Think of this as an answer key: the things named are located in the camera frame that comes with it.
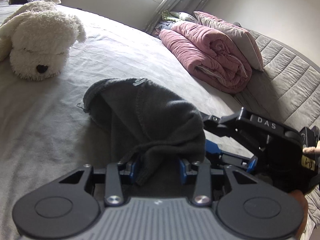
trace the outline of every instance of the folded comforter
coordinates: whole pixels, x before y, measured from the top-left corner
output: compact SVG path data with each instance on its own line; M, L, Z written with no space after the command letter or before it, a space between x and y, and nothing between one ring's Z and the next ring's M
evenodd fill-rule
M242 91L252 70L233 41L224 33L191 22L161 30L162 43L196 78L230 94Z

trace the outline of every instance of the bed sheet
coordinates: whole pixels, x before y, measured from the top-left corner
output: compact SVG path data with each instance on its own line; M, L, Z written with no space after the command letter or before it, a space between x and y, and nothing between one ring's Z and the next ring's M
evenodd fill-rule
M19 8L0 2L0 23ZM63 72L41 82L15 76L9 58L0 63L0 239L16 239L13 204L24 194L74 168L111 160L108 134L77 104L94 82L146 77L173 90L205 113L232 114L240 105L230 96L192 78L173 54L139 30L90 12L59 5L76 14L87 32L76 43ZM229 138L206 134L220 148L250 157Z

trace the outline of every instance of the plush fur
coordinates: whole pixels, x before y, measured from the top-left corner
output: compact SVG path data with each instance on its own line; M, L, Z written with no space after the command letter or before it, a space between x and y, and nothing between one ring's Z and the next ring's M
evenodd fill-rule
M85 40L80 19L58 11L57 3L27 3L0 27L0 61L10 53L12 69L21 78L39 81L59 74L69 48Z

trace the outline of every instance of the yellow label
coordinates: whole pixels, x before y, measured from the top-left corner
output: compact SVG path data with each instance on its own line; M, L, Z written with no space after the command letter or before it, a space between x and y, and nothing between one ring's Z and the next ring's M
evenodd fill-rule
M301 165L309 170L314 171L316 162L305 155L302 155Z

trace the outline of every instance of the plush dog head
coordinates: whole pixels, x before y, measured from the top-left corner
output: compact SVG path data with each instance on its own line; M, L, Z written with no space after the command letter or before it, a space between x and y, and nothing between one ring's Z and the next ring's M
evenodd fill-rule
M85 31L77 16L57 10L26 11L0 27L0 37L10 37L10 62L22 78L43 80L60 73L75 41L84 42Z

